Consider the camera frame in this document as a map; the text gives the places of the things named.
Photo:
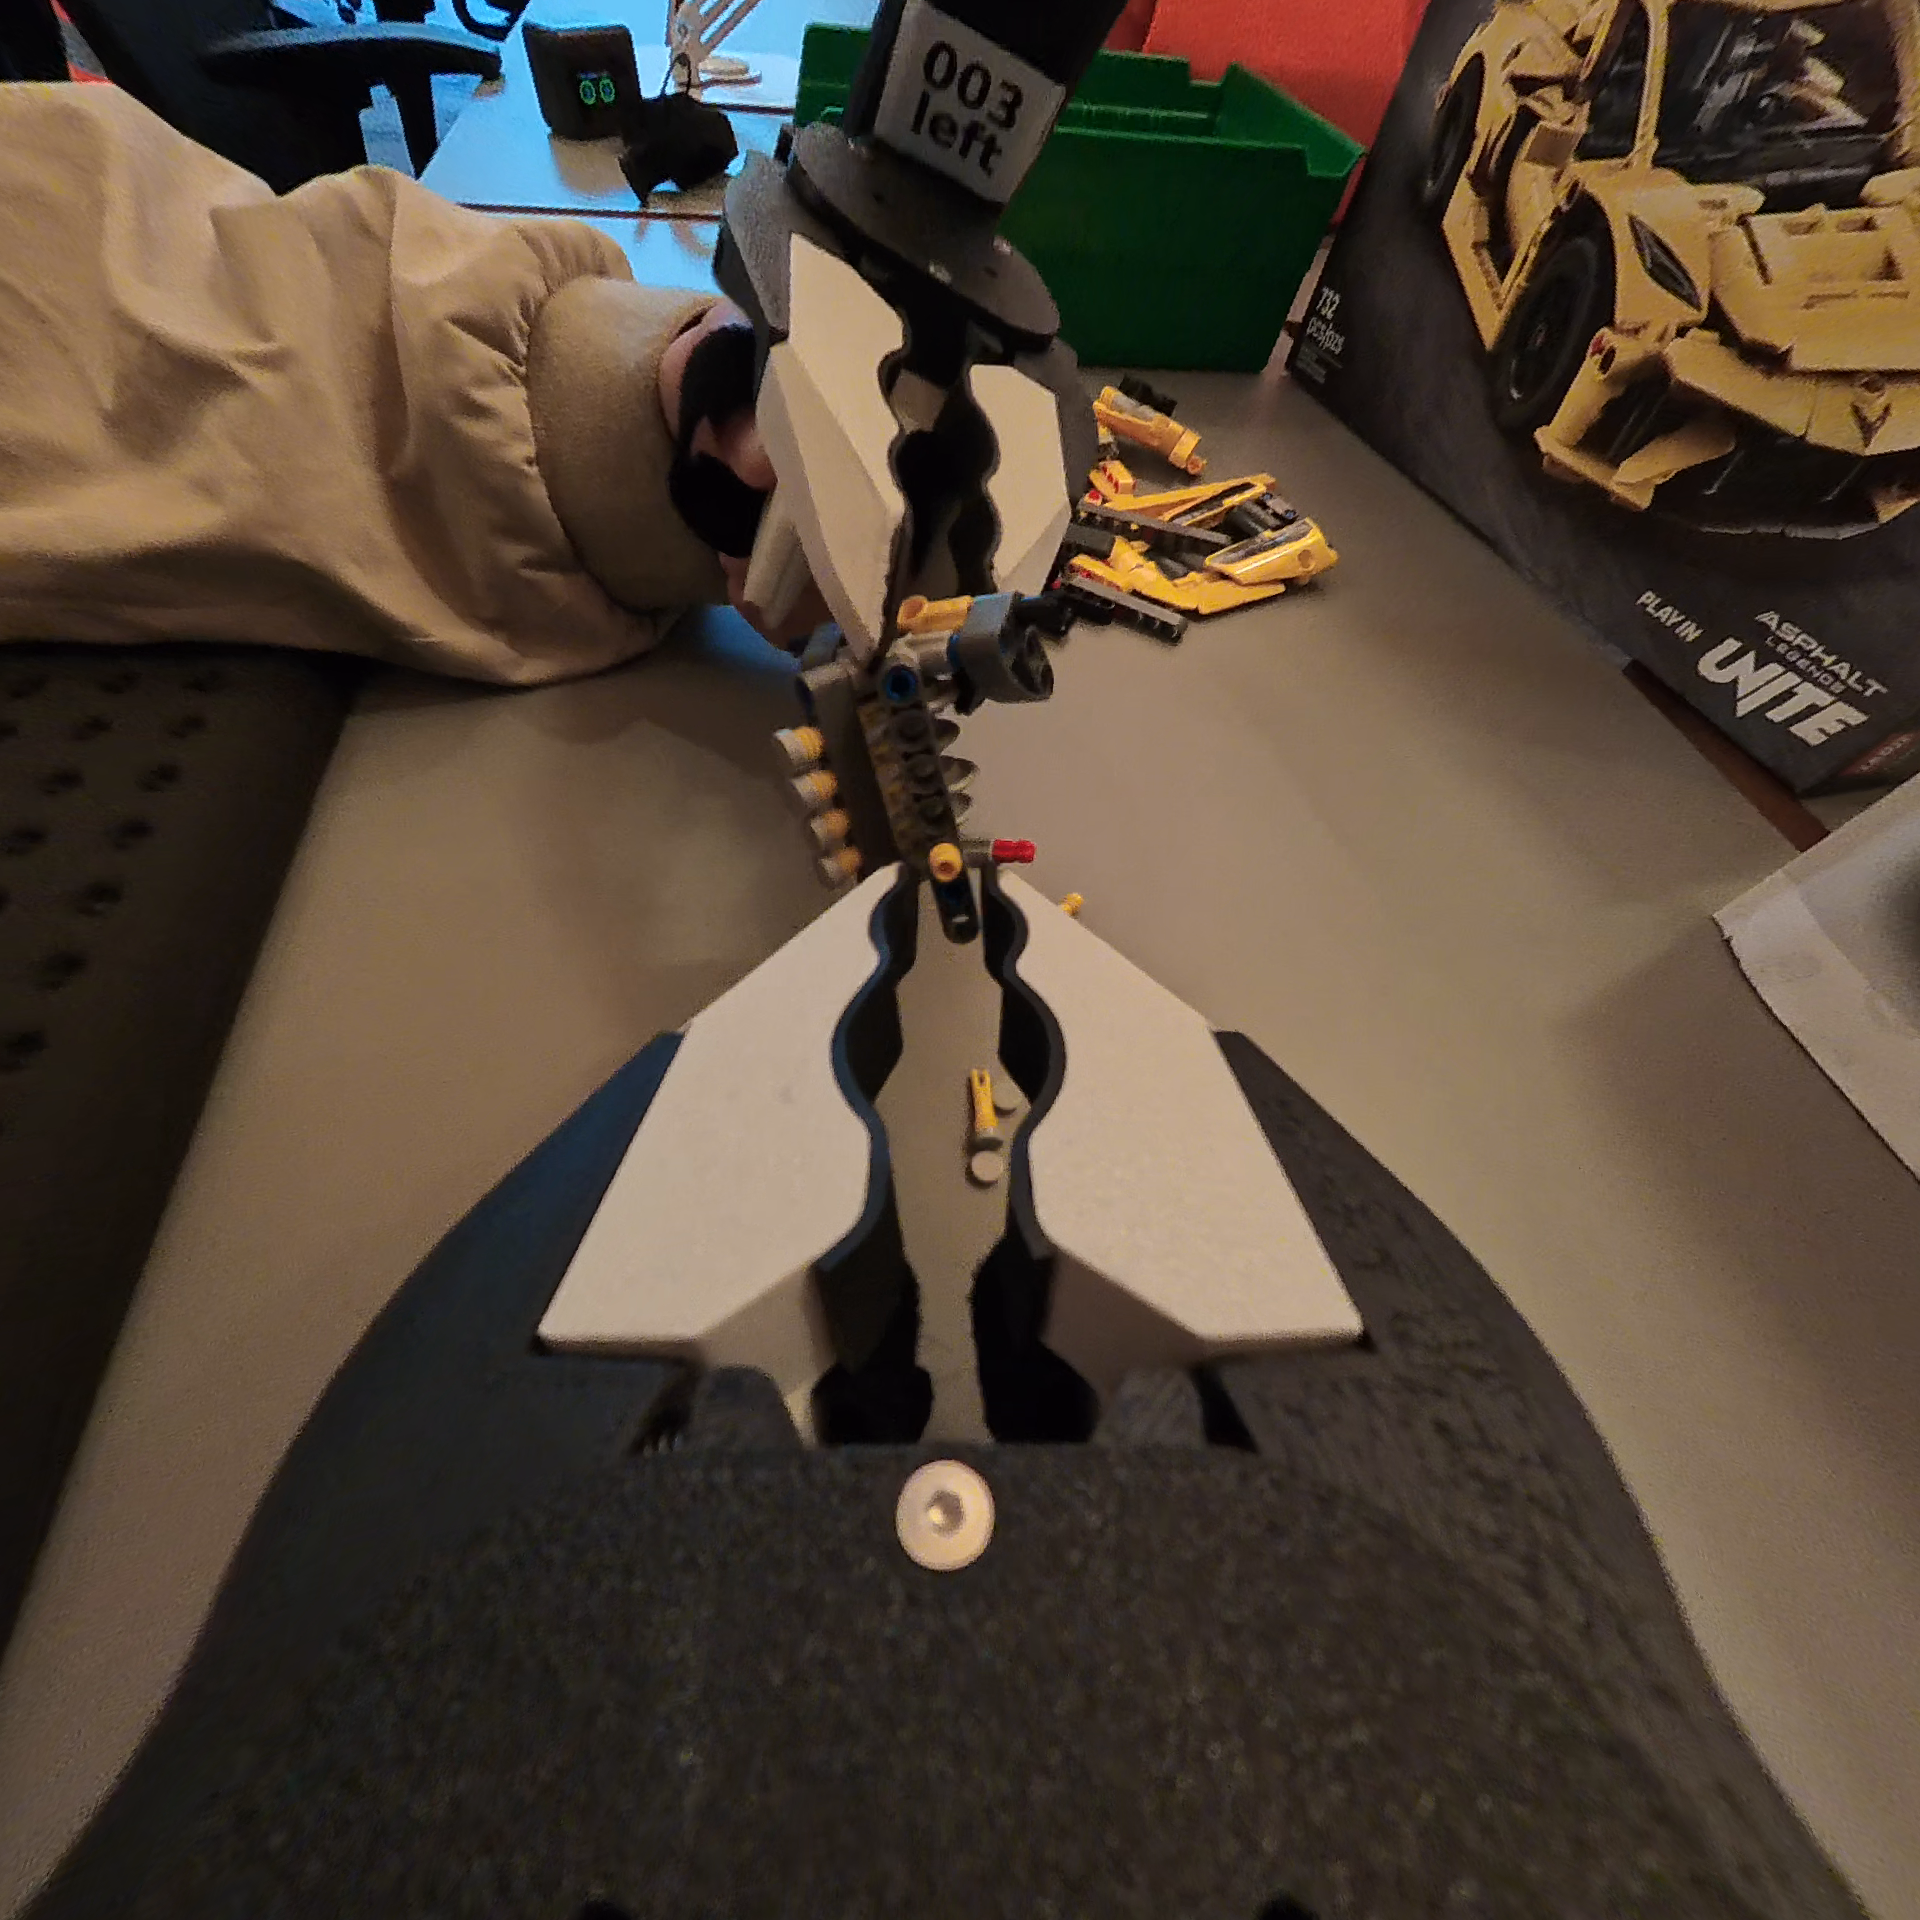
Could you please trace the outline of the pile of yellow car parts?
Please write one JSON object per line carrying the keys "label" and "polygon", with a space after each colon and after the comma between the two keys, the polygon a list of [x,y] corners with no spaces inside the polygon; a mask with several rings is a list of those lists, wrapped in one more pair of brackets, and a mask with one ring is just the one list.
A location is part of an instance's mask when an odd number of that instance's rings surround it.
{"label": "pile of yellow car parts", "polygon": [[1160,387],[1127,374],[1098,391],[1093,414],[1094,461],[1046,586],[1055,630],[1122,624],[1174,645],[1194,622],[1271,603],[1335,569],[1326,527],[1276,477],[1213,466]]}

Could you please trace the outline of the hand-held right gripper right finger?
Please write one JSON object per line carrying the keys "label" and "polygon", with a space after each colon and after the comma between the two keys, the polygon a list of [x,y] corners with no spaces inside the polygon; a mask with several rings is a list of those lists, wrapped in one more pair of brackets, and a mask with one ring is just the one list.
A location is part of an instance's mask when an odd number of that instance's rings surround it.
{"label": "hand-held right gripper right finger", "polygon": [[1008,1238],[1073,1369],[1346,1348],[1362,1320],[1219,1034],[1019,877],[981,879],[1025,1098]]}

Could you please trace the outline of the black device box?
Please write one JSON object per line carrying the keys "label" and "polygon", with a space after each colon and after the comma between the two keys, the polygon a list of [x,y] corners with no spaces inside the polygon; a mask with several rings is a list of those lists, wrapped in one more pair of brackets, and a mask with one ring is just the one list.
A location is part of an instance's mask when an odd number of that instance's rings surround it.
{"label": "black device box", "polygon": [[526,16],[520,36],[550,135],[569,143],[623,135],[640,94],[626,24],[542,26]]}

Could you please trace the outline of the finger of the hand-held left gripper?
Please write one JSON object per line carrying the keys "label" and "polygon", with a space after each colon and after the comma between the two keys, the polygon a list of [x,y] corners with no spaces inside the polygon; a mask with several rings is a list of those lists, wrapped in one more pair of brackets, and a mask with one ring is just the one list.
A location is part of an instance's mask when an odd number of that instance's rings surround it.
{"label": "finger of the hand-held left gripper", "polygon": [[1067,530],[1067,473],[1052,393],[1015,365],[968,374],[981,473],[959,498],[963,595],[1038,595]]}
{"label": "finger of the hand-held left gripper", "polygon": [[900,424],[882,374],[904,349],[899,312],[851,263],[787,244],[787,332],[763,363],[756,428],[775,487],[756,533],[756,607],[782,618],[807,574],[853,663],[883,645],[906,498]]}

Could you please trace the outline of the grey desk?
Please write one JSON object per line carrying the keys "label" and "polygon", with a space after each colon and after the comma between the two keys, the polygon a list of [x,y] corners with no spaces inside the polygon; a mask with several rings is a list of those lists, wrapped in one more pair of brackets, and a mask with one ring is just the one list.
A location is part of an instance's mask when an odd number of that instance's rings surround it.
{"label": "grey desk", "polygon": [[[977,818],[1508,1291],[1747,1738],[1914,1916],[1914,1181],[1721,942],[1785,828],[1278,363],[1149,380],[1337,568],[1176,649],[1074,635],[964,730]],[[824,906],[790,706],[720,615],[581,685],[360,692],[5,1656],[5,1916],[398,1283]]]}

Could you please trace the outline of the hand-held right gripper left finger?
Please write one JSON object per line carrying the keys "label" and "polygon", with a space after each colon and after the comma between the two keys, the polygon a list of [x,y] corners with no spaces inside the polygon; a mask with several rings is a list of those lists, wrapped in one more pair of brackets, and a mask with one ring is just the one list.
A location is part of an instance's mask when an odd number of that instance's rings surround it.
{"label": "hand-held right gripper left finger", "polygon": [[911,873],[883,867],[667,1037],[539,1318],[550,1350],[871,1359],[911,1293],[873,1104],[907,965]]}

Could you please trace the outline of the black perforated panel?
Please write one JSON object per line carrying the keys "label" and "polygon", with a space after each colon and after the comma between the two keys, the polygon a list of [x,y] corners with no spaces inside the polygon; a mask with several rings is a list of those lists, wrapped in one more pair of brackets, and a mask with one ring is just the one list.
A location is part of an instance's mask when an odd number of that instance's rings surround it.
{"label": "black perforated panel", "polygon": [[5,1643],[360,674],[5,649]]}

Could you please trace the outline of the toy car box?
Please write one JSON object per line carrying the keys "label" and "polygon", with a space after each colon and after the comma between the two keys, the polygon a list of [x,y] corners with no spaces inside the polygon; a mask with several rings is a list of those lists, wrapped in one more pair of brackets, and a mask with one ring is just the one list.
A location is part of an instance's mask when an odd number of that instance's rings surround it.
{"label": "toy car box", "polygon": [[1914,773],[1914,3],[1429,5],[1292,380],[1799,795]]}

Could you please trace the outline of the instruction booklet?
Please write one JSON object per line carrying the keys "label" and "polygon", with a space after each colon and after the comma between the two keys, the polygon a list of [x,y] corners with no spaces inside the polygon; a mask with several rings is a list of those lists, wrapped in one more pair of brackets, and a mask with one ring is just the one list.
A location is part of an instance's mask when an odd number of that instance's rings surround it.
{"label": "instruction booklet", "polygon": [[1917,1170],[1917,780],[1716,911],[1774,1022]]}

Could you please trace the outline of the red plastic carrier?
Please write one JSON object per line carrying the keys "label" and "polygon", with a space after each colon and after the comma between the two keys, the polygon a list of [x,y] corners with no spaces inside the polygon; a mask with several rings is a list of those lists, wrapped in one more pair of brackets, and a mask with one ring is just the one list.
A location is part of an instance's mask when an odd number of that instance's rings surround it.
{"label": "red plastic carrier", "polygon": [[1214,81],[1239,64],[1372,148],[1426,3],[1127,3],[1105,45],[1185,58]]}

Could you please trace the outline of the green storage bin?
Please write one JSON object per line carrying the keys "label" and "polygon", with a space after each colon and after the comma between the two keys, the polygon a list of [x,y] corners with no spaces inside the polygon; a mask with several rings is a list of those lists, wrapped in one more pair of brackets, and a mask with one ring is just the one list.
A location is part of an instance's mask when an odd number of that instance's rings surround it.
{"label": "green storage bin", "polygon": [[1260,371],[1359,144],[1239,64],[1101,52],[1122,5],[879,5],[803,36],[798,193],[1084,365]]}

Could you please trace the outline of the dark cloth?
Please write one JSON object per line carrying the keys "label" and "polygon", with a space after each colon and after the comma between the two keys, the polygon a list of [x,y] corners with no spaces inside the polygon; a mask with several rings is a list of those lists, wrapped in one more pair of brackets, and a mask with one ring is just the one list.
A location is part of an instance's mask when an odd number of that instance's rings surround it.
{"label": "dark cloth", "polygon": [[621,115],[621,177],[637,202],[721,178],[739,156],[729,115],[688,91],[636,97]]}

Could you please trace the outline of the person's left hand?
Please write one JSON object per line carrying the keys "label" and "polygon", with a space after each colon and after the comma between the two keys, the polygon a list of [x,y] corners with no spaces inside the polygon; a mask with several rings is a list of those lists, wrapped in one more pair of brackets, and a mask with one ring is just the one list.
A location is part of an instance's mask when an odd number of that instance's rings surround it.
{"label": "person's left hand", "polygon": [[[750,412],[739,412],[721,428],[701,423],[691,445],[698,451],[707,451],[729,466],[747,488],[774,488],[774,466]],[[731,609],[771,645],[798,655],[830,618],[824,596],[813,579],[806,579],[792,603],[780,615],[774,615],[747,592],[748,563],[743,558],[721,554],[716,563],[727,579]]]}

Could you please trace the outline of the black office chair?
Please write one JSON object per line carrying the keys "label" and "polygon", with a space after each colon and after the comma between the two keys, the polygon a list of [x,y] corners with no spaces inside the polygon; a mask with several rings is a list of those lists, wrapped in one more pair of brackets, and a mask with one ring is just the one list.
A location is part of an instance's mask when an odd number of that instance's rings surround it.
{"label": "black office chair", "polygon": [[103,73],[161,122],[273,188],[365,159],[375,91],[398,108],[412,172],[436,151],[434,81],[495,81],[501,50],[427,23],[432,5],[71,3]]}

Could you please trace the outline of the grey yellow brick engine assembly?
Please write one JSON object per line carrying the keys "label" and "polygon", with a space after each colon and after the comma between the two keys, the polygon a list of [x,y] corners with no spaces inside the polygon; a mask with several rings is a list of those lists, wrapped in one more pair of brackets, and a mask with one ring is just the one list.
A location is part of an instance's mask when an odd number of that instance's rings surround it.
{"label": "grey yellow brick engine assembly", "polygon": [[954,946],[981,933],[971,877],[1034,856],[968,828],[977,766],[954,748],[981,705],[1046,703],[1046,644],[1074,618],[1060,588],[900,603],[899,634],[860,658],[833,622],[798,652],[803,719],[774,741],[833,890],[904,867],[920,877]]}

